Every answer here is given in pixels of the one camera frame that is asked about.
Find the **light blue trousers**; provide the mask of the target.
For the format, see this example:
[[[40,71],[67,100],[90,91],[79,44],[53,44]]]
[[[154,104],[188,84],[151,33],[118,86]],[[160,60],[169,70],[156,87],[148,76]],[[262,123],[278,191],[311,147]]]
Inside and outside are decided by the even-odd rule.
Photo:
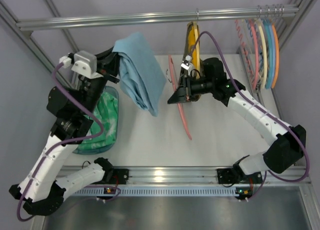
[[[166,78],[144,35],[135,32],[117,40],[112,52],[119,56],[121,90],[140,109],[158,116]]]

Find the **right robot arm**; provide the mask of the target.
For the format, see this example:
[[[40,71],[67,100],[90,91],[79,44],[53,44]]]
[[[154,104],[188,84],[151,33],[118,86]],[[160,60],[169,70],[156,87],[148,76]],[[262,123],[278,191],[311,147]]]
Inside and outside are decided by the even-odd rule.
[[[265,139],[269,148],[262,153],[249,155],[234,164],[243,175],[261,171],[281,174],[303,158],[306,130],[278,119],[264,108],[237,80],[227,78],[222,61],[216,57],[203,62],[204,75],[197,79],[195,68],[188,58],[181,64],[178,86],[167,101],[181,104],[195,101],[196,96],[210,93],[224,106],[242,116]]]

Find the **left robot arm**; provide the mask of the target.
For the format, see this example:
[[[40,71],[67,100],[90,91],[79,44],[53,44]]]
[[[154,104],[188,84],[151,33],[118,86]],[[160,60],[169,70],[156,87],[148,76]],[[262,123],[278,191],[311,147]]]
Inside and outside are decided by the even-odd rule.
[[[98,158],[87,167],[66,177],[58,177],[68,156],[87,139],[93,123],[102,126],[94,109],[106,83],[118,83],[120,57],[112,49],[99,54],[86,51],[60,58],[57,69],[70,68],[79,75],[79,89],[56,82],[48,95],[47,110],[55,116],[46,145],[27,177],[12,185],[9,193],[18,200],[18,210],[30,218],[49,216],[75,192],[92,185],[114,181],[114,167],[106,158]]]

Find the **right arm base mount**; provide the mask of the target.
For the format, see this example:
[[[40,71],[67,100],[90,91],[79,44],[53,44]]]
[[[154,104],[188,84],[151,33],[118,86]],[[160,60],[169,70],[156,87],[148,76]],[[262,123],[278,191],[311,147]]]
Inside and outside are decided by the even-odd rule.
[[[225,187],[232,187],[234,184],[238,183],[241,173],[235,168],[218,168],[217,179],[220,185]]]

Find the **pink clothes hanger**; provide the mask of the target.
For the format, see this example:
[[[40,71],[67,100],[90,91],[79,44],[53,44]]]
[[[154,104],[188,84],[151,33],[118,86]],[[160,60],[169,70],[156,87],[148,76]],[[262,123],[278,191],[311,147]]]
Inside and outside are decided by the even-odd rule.
[[[188,122],[187,122],[187,118],[184,112],[184,108],[183,108],[183,99],[182,96],[179,96],[178,94],[175,94],[175,92],[178,90],[178,79],[177,79],[177,73],[175,71],[175,66],[174,66],[174,62],[173,62],[173,58],[171,55],[168,55],[168,69],[166,70],[166,75],[167,75],[167,79],[168,81],[172,84],[172,88],[173,88],[173,102],[177,105],[178,110],[179,110],[179,114],[180,114],[180,118],[185,130],[185,133],[187,134],[188,138],[190,140],[192,140],[192,136],[190,134],[189,128],[188,128]]]

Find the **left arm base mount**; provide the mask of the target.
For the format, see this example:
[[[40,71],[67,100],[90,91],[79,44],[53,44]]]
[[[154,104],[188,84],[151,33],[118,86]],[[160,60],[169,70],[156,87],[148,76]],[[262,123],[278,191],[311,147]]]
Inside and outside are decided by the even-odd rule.
[[[111,185],[126,185],[129,180],[129,169],[120,168],[114,169],[112,177],[109,180]]]

